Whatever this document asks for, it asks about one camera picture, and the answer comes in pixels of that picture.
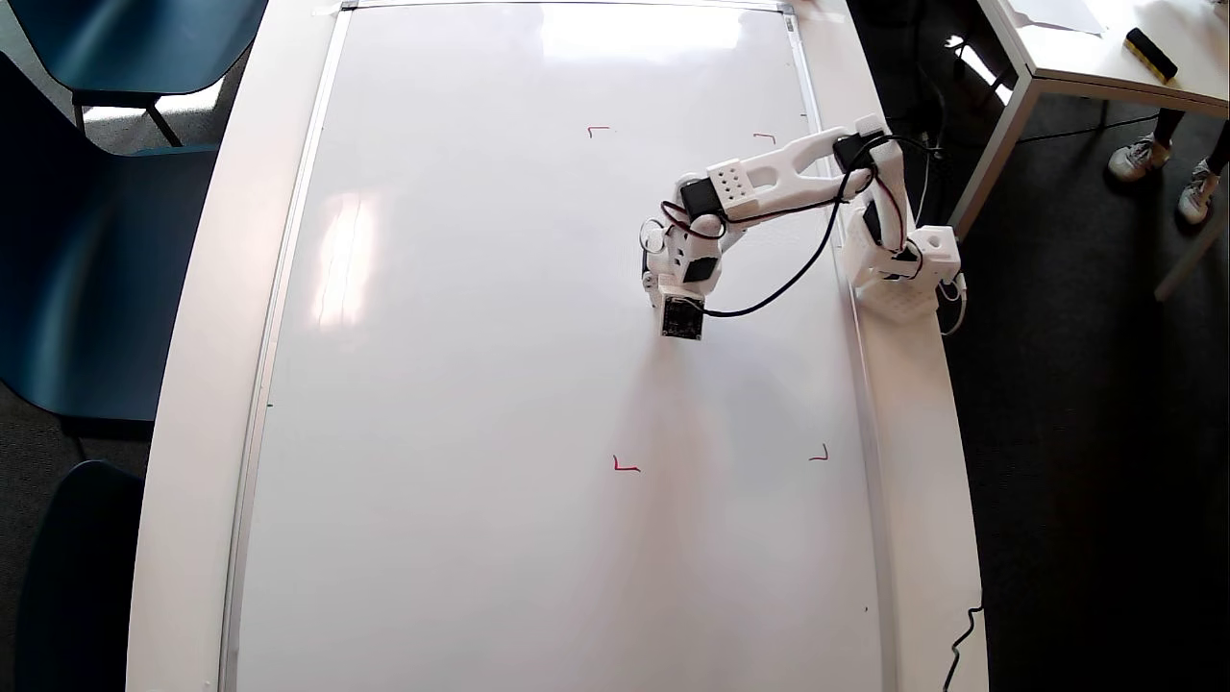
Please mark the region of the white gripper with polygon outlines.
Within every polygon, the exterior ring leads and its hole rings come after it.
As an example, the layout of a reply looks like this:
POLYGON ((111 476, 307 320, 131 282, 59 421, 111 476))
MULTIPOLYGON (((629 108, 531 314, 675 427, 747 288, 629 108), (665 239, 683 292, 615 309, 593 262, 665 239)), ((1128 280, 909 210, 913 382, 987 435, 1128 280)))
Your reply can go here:
POLYGON ((652 304, 668 294, 706 301, 721 275, 724 222, 699 216, 684 227, 657 219, 642 224, 642 285, 652 304))

